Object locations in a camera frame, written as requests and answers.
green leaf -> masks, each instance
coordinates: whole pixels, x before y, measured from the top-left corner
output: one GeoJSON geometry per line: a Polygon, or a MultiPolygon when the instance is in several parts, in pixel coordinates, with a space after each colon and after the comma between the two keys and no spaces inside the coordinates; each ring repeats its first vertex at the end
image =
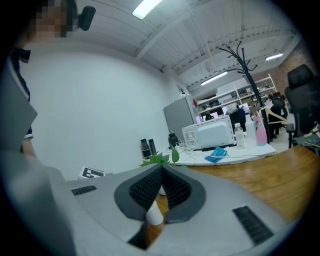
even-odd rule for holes
{"type": "Polygon", "coordinates": [[[180,156],[179,156],[179,153],[178,151],[176,150],[176,148],[174,146],[171,145],[171,150],[172,150],[172,155],[171,155],[171,158],[172,158],[172,162],[176,163],[179,161],[180,159],[180,156]]]}
{"type": "Polygon", "coordinates": [[[165,155],[165,156],[163,157],[163,159],[161,160],[161,163],[162,163],[162,164],[166,164],[166,163],[168,162],[168,160],[169,160],[169,155],[167,154],[167,155],[165,155]]]}
{"type": "Polygon", "coordinates": [[[164,156],[162,155],[162,152],[160,154],[157,155],[157,163],[161,163],[162,159],[164,158],[164,156]]]}
{"type": "Polygon", "coordinates": [[[143,164],[140,164],[139,166],[142,167],[142,166],[147,166],[147,165],[152,165],[153,162],[144,162],[143,164]]]}
{"type": "Polygon", "coordinates": [[[154,163],[156,156],[157,156],[157,153],[154,153],[154,154],[151,156],[151,158],[150,158],[150,162],[154,163]]]}

desk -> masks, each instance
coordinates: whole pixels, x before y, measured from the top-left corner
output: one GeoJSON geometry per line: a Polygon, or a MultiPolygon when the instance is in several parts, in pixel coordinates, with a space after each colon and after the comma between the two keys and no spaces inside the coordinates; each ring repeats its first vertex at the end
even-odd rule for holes
{"type": "MultiPolygon", "coordinates": [[[[253,149],[237,149],[236,146],[232,147],[226,147],[224,148],[227,152],[229,157],[237,157],[237,158],[222,158],[218,162],[210,162],[208,160],[205,160],[205,156],[192,156],[190,157],[190,154],[184,151],[179,151],[179,161],[175,163],[176,166],[220,166],[220,165],[233,165],[238,163],[244,163],[248,161],[253,161],[261,158],[265,158],[268,156],[272,156],[277,153],[274,147],[267,144],[264,146],[256,146],[253,149]],[[238,157],[238,156],[244,156],[244,155],[253,155],[248,157],[238,157]]],[[[173,165],[174,162],[172,162],[171,158],[171,150],[170,149],[164,149],[162,151],[162,155],[169,155],[170,165],[173,165]]],[[[204,155],[210,155],[213,150],[202,152],[201,150],[195,150],[195,153],[204,154],[204,155]]]]}
{"type": "MultiPolygon", "coordinates": [[[[300,145],[250,162],[219,166],[189,166],[205,174],[231,180],[279,211],[288,221],[301,217],[318,181],[320,157],[300,145]]],[[[168,211],[167,197],[156,199],[161,213],[168,211]]],[[[163,229],[149,226],[152,243],[163,229]]]]}

black coat rack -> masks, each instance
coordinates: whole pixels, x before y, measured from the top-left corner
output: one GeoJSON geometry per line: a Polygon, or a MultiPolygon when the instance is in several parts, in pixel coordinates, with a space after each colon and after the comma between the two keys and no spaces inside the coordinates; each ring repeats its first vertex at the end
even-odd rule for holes
{"type": "Polygon", "coordinates": [[[249,69],[248,68],[248,64],[251,61],[251,59],[249,59],[246,62],[245,51],[244,51],[243,48],[241,48],[241,50],[242,50],[242,58],[240,57],[239,52],[238,52],[240,44],[241,44],[241,41],[239,42],[239,44],[238,44],[238,46],[236,48],[236,52],[234,50],[232,50],[231,47],[229,45],[227,45],[227,44],[225,46],[228,48],[228,50],[227,49],[223,49],[223,48],[219,48],[219,49],[231,54],[228,58],[234,57],[238,61],[240,66],[242,67],[242,69],[240,69],[240,68],[232,68],[232,69],[228,69],[226,71],[238,70],[239,74],[244,74],[244,77],[248,78],[249,83],[251,84],[253,92],[254,92],[254,94],[256,96],[256,99],[257,99],[257,101],[259,102],[259,104],[261,106],[261,114],[262,114],[262,118],[263,118],[263,125],[264,125],[265,131],[266,131],[267,143],[269,144],[270,143],[270,140],[269,140],[269,126],[268,126],[268,118],[267,118],[267,114],[266,114],[265,105],[263,104],[263,102],[261,100],[261,96],[260,96],[260,93],[258,91],[257,85],[256,85],[254,79],[252,78],[250,72],[249,72],[249,71],[255,70],[255,68],[258,65],[256,64],[253,69],[249,69]]]}

ceiling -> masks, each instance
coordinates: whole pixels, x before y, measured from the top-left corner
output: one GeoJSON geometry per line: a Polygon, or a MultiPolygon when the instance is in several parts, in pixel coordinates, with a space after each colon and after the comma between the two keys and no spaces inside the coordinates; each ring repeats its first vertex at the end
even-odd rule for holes
{"type": "Polygon", "coordinates": [[[201,99],[242,76],[236,71],[201,86],[201,82],[235,67],[237,61],[219,50],[236,49],[239,41],[250,68],[260,72],[278,66],[298,44],[300,35],[268,0],[163,0],[144,19],[132,15],[142,0],[77,0],[78,11],[96,8],[88,31],[73,40],[102,45],[162,71],[172,68],[188,91],[201,99]],[[283,57],[265,61],[267,56],[283,57]]]}

fluorescent light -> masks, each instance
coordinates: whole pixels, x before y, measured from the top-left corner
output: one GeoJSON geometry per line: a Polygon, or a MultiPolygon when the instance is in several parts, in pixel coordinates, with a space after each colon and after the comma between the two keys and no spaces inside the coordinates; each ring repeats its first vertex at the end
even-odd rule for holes
{"type": "Polygon", "coordinates": [[[220,78],[220,77],[223,77],[223,76],[226,75],[227,73],[228,73],[228,71],[223,72],[223,73],[221,73],[221,74],[218,74],[218,75],[210,78],[209,80],[202,82],[201,85],[204,86],[204,85],[206,85],[207,83],[212,82],[213,80],[216,80],[216,79],[218,79],[218,78],[220,78]]]}
{"type": "Polygon", "coordinates": [[[265,60],[269,61],[269,60],[272,60],[272,59],[275,59],[275,58],[280,58],[282,55],[284,55],[284,54],[283,53],[279,53],[279,54],[276,54],[276,55],[273,55],[273,56],[266,57],[265,60]]]}
{"type": "Polygon", "coordinates": [[[132,15],[139,19],[143,19],[146,15],[155,8],[162,0],[143,0],[137,8],[132,12],[132,15]]]}

